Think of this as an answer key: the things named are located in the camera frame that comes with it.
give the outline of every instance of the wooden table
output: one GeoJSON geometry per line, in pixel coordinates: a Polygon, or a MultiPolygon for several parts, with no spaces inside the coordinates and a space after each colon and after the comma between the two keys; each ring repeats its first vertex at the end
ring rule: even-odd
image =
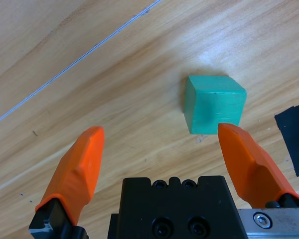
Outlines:
{"type": "Polygon", "coordinates": [[[104,127],[106,144],[79,222],[90,238],[107,238],[125,177],[224,175],[237,207],[248,207],[217,136],[188,133],[184,85],[194,74],[226,74],[247,89],[241,127],[299,193],[274,119],[299,105],[299,0],[161,0],[144,12],[152,3],[0,0],[0,117],[102,43],[1,118],[0,238],[31,238],[34,207],[60,158],[93,125],[104,127]]]}

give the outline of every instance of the green cube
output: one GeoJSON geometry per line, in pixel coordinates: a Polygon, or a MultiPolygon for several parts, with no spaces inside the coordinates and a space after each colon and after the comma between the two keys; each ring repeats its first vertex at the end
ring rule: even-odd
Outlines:
{"type": "Polygon", "coordinates": [[[239,125],[246,90],[228,76],[189,76],[185,119],[192,134],[217,134],[219,123],[239,125]]]}

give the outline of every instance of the black tape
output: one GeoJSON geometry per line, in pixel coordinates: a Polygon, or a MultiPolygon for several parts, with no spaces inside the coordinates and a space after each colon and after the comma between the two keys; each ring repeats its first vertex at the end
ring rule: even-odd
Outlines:
{"type": "Polygon", "coordinates": [[[291,107],[275,116],[299,177],[299,106],[291,107]]]}

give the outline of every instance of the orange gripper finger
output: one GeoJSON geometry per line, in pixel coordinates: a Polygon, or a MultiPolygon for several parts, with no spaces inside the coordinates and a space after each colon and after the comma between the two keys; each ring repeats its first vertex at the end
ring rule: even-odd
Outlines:
{"type": "Polygon", "coordinates": [[[58,198],[71,223],[79,221],[82,208],[94,194],[99,177],[104,145],[104,131],[92,127],[83,132],[61,158],[39,205],[58,198]]]}
{"type": "Polygon", "coordinates": [[[243,129],[220,123],[218,137],[237,194],[253,208],[264,208],[283,194],[299,199],[270,155],[243,129]]]}

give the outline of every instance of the black bolt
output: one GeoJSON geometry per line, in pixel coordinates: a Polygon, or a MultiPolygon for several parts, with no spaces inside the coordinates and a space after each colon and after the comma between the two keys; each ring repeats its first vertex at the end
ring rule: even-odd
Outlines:
{"type": "Polygon", "coordinates": [[[183,181],[182,185],[185,188],[196,188],[197,187],[196,183],[190,179],[186,179],[185,181],[183,181]]]}
{"type": "Polygon", "coordinates": [[[167,187],[167,183],[164,180],[157,180],[153,183],[153,187],[154,188],[166,188],[167,187]]]}
{"type": "Polygon", "coordinates": [[[173,234],[173,225],[167,218],[158,218],[153,222],[153,234],[157,239],[168,239],[173,234]]]}
{"type": "Polygon", "coordinates": [[[193,217],[189,220],[188,229],[196,238],[207,238],[210,233],[208,222],[202,217],[193,217]]]}

